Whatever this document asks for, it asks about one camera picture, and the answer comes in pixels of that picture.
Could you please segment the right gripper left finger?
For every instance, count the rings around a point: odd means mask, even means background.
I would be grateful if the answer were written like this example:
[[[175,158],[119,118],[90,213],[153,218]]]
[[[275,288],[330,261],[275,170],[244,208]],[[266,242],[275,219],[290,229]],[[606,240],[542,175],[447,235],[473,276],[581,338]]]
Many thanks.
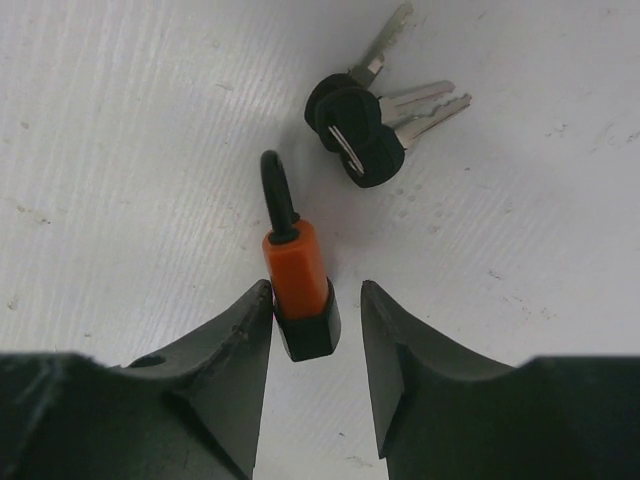
[[[5,479],[249,479],[272,333],[269,282],[126,367],[1,357]]]

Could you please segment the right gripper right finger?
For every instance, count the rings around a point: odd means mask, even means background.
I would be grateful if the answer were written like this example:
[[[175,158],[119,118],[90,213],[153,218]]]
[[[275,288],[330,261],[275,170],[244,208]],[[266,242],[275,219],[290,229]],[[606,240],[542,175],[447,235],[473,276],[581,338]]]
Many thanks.
[[[635,479],[639,361],[543,356],[512,367],[361,288],[379,456],[392,479]]]

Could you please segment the orange black padlock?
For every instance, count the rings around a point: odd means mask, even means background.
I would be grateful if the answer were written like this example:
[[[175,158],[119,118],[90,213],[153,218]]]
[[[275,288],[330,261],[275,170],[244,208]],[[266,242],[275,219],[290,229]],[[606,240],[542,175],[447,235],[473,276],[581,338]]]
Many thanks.
[[[260,174],[271,229],[262,241],[274,297],[274,316],[290,359],[334,353],[341,318],[314,226],[295,211],[277,152],[265,151]]]

